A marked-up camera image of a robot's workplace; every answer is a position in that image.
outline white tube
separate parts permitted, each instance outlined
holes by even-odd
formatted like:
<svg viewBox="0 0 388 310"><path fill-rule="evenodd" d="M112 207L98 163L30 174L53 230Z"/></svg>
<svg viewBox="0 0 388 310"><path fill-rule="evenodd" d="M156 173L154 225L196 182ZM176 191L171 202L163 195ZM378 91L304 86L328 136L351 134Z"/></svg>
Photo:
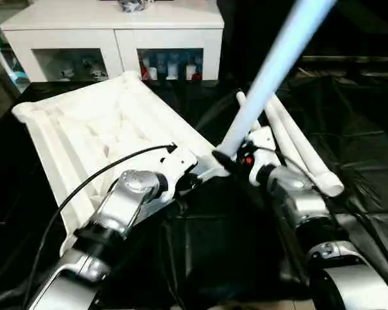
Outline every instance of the white tube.
<svg viewBox="0 0 388 310"><path fill-rule="evenodd" d="M232 157L336 0L298 0L219 150Z"/></svg>
<svg viewBox="0 0 388 310"><path fill-rule="evenodd" d="M293 144L299 152L301 159L305 162L307 169L315 177L316 185L319 189L332 197L339 195L344 189L342 182L328 169L276 95L273 95L267 104L266 114L269 115L269 110L272 109L279 117L279 121L283 124L288 136L292 139Z"/></svg>
<svg viewBox="0 0 388 310"><path fill-rule="evenodd" d="M244 94L244 92L236 93L235 97L237 98L237 101L239 102L240 107L243 106L246 103L246 95ZM252 129L250 131L253 132L255 130L259 130L260 128L261 128L261 125L259 123L259 120L256 120L253 123Z"/></svg>
<svg viewBox="0 0 388 310"><path fill-rule="evenodd" d="M282 154L285 155L285 157L289 157L291 160L294 160L305 171L308 171L305 163L302 160L302 157L299 155L299 152L295 148L292 139L290 139L288 132L286 131L279 116L277 115L275 109L270 104L270 102L269 104L267 104L266 107L266 116ZM285 159L285 161L289 169L302 174L301 169L296 167L296 165L294 165L287 159Z"/></svg>

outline black cable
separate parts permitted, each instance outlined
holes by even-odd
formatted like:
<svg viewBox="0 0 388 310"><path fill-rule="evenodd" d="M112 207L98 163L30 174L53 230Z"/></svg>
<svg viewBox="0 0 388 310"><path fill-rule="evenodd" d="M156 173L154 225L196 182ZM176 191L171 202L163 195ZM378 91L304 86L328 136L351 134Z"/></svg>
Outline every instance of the black cable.
<svg viewBox="0 0 388 310"><path fill-rule="evenodd" d="M108 193L108 192L111 192L111 191L114 189L114 186L115 186L115 184L118 183L118 180L119 180L119 178L115 179L115 180L112 182L112 184L111 184L111 185L109 186L109 188L108 188L107 193Z"/></svg>
<svg viewBox="0 0 388 310"><path fill-rule="evenodd" d="M75 197L75 195L79 191L81 191L86 185L88 185L93 179L95 179L97 176L101 175L105 171L109 170L110 168L113 168L113 167L119 165L120 163L123 163L126 160L129 160L129 159L131 159L131 158L133 158L135 156L141 155L143 153L150 152L152 150L167 149L169 152L172 152L175 148L176 148L175 145L159 145L157 147L149 147L147 149L139 150L138 152L132 153L132 154L130 154L128 156L125 156L125 157L117 160L117 161L114 161L113 163L110 163L108 166L100 169L99 171L95 172L92 176L87 178L85 181L83 181L82 184L80 184L78 187L76 187L65 198L65 200L60 204L59 208L53 214L53 217L50 219L50 221L49 221L49 223L48 223L48 225L47 225L47 227L45 229L45 232L43 233L43 236L41 238L41 241L40 241L40 244L39 244L39 248L38 248L38 251L36 253L36 257L34 258L34 263L33 263L32 270L30 272L30 276L29 276L29 279L28 279L27 288L26 288L26 294L25 294L25 299L23 300L22 309L26 309L27 308L27 303L28 303L28 300L30 298L30 291L32 289L32 284L33 284L33 281L34 281L34 276L35 276L35 273L36 273L36 269L38 268L41 252L43 250L43 246L45 245L46 238L47 238L47 236L49 234L50 228L52 227L53 223L56 221L58 216L61 214L62 210L67 206L68 202L70 202L71 199L73 197Z"/></svg>
<svg viewBox="0 0 388 310"><path fill-rule="evenodd" d="M288 156L285 156L283 155L281 152L279 152L278 150L272 150L272 149L269 149L269 148L266 148L266 147L256 147L254 146L255 148L257 149L261 149L261 150L267 150L269 152L272 152L274 153L275 155L279 156L280 158L282 158L283 160L287 160L289 162L291 162L294 166L296 166L308 179L312 179L309 175L309 173L303 168L301 167L296 161L294 161L293 159L289 158ZM316 184L314 184L316 190L320 193L320 195L322 195L324 198L328 198L328 196L324 195L320 189L316 186ZM355 220L361 224L361 226L365 229L365 231L369 234L369 236L372 238L372 240L374 241L374 243L376 244L376 246L379 248L379 250L381 251L381 253L383 254L383 256L385 257L385 259L387 260L387 263L388 263L388 250L386 248L386 246L383 244L382 242L382 239L379 237L378 235L378 232L376 231L375 227L373 226L373 224L371 223L370 219L368 219L368 217L366 217L366 215L364 215L364 213L362 212L356 212L356 211L353 211L351 210L345 203L343 203L343 207L345 208L345 210L350 214L352 215ZM334 218L334 221L336 223L339 223L338 220L336 219L336 215L334 214L334 212L330 212L330 214L333 216Z"/></svg>

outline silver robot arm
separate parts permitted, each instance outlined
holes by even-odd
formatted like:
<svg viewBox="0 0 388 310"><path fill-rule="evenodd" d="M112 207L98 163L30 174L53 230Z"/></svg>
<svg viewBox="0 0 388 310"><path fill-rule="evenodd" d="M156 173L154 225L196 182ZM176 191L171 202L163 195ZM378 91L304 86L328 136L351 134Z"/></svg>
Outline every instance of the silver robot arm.
<svg viewBox="0 0 388 310"><path fill-rule="evenodd" d="M159 172L127 170L89 221L77 240L53 268L28 306L29 310L87 310L99 286L119 263L118 250L137 222L169 204L179 179L197 164L183 148L164 158Z"/></svg>

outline cable connector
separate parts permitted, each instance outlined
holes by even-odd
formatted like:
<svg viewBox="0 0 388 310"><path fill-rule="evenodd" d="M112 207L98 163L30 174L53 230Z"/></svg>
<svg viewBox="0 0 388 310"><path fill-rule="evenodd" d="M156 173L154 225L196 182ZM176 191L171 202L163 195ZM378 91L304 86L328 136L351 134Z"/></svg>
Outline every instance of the cable connector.
<svg viewBox="0 0 388 310"><path fill-rule="evenodd" d="M172 152L174 152L177 149L177 147L178 146L175 143L173 143L173 144L168 145L166 147L166 149L167 149L167 152L169 152L171 154Z"/></svg>

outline white cabinet door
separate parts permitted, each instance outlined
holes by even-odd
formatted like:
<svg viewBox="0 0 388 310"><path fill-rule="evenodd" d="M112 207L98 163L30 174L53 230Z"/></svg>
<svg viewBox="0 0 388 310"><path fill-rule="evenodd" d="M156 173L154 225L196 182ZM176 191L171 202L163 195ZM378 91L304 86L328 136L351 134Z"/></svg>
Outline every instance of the white cabinet door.
<svg viewBox="0 0 388 310"><path fill-rule="evenodd" d="M222 29L115 30L125 70L140 72L138 49L203 49L202 78L218 79Z"/></svg>
<svg viewBox="0 0 388 310"><path fill-rule="evenodd" d="M110 78L123 72L114 30L7 30L5 36L31 81L57 79L51 72L60 65L56 56L68 53L70 59L74 50L97 54Z"/></svg>

